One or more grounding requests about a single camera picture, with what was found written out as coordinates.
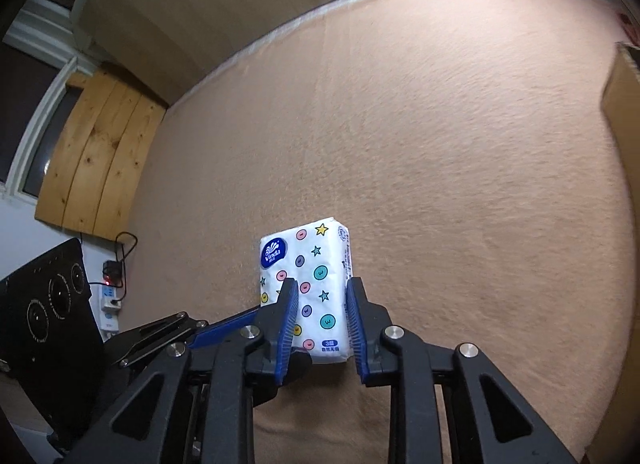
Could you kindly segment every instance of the power cord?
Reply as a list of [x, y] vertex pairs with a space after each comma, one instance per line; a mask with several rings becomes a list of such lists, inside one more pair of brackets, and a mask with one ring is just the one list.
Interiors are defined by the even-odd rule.
[[[124, 242], [120, 242], [119, 243], [120, 244], [119, 247], [120, 247], [120, 251], [122, 253], [122, 258], [119, 258], [118, 257], [118, 239], [123, 235], [128, 235], [129, 237], [131, 237], [133, 239], [133, 244], [131, 245], [129, 250], [127, 250], [125, 252], [125, 250], [124, 250]], [[125, 297], [127, 296], [127, 263], [126, 263], [126, 259], [131, 254], [131, 252], [136, 248], [137, 245], [138, 245], [138, 237], [136, 237], [133, 233], [131, 233], [129, 231], [121, 231], [120, 233], [118, 233], [116, 235], [116, 238], [113, 240], [113, 253], [115, 254], [115, 257], [116, 257], [116, 264], [122, 267], [122, 277], [120, 279], [120, 284], [107, 284], [106, 282], [89, 282], [89, 285], [106, 285], [107, 287], [113, 287], [115, 289], [124, 289], [124, 292], [123, 292], [121, 297], [114, 298], [113, 300], [111, 300], [111, 302], [114, 303], [114, 304], [118, 303], [119, 301], [124, 300]], [[102, 269], [102, 274], [105, 275], [104, 267]]]

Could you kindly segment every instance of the white window frame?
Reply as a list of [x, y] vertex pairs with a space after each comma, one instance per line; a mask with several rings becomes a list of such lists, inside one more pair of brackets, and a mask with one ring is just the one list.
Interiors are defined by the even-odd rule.
[[42, 135], [65, 95], [66, 81], [75, 72], [92, 76], [105, 58], [99, 53], [87, 55], [78, 50], [70, 11], [48, 0], [27, 0], [2, 41], [60, 69], [22, 134], [6, 182], [0, 183], [1, 199], [18, 199], [36, 205], [38, 199], [22, 188]]

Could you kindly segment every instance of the blue label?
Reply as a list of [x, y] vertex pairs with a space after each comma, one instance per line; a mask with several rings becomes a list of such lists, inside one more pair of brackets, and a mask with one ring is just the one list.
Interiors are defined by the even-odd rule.
[[267, 269], [273, 266], [277, 261], [282, 260], [284, 255], [287, 254], [287, 243], [284, 239], [275, 238], [267, 242], [265, 247], [262, 248], [262, 255], [260, 256], [260, 265]]

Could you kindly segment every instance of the white wall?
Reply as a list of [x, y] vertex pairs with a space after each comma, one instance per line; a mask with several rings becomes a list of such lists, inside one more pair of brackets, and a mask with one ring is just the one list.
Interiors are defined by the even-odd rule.
[[[73, 236], [37, 221], [34, 212], [33, 204], [0, 194], [0, 279]], [[85, 238], [82, 253], [89, 281], [101, 281], [102, 263], [114, 258], [113, 251]], [[96, 316], [100, 309], [97, 285], [92, 285], [92, 293], [91, 307]]]

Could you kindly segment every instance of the tan fabric surface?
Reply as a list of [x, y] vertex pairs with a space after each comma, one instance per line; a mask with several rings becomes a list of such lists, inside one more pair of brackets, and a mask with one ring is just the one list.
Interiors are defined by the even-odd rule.
[[[596, 0], [367, 0], [169, 110], [138, 187], [122, 327], [258, 300], [262, 235], [334, 215], [370, 299], [474, 341], [575, 456], [634, 301], [630, 202], [599, 100]], [[318, 367], [255, 411], [259, 463], [386, 462], [388, 392]]]

